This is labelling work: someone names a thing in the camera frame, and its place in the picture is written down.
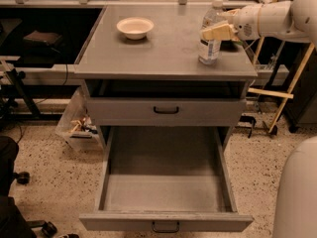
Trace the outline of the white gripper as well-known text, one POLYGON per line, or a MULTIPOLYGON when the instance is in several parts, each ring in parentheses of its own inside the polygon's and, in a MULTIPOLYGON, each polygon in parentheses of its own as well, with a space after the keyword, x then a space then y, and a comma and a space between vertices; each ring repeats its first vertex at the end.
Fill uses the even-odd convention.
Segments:
POLYGON ((241 9, 223 11, 219 15, 224 18, 234 17, 234 26, 227 21, 219 22, 213 26, 203 28, 200 31, 200 37, 206 41, 230 41, 235 38, 237 30, 239 39, 244 41, 256 40, 260 37, 259 11, 261 7, 261 5, 248 5, 241 9))

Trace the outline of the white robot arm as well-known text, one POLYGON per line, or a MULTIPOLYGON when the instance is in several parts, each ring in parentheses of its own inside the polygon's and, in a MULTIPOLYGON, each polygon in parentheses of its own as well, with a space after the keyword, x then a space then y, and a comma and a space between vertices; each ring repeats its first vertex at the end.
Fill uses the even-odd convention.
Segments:
MULTIPOLYGON (((275 37, 317 44, 317 0, 248 5, 221 14, 203 28, 205 40, 256 40, 275 37)), ((317 137, 300 143, 288 156, 276 198, 272 238, 317 238, 317 137)))

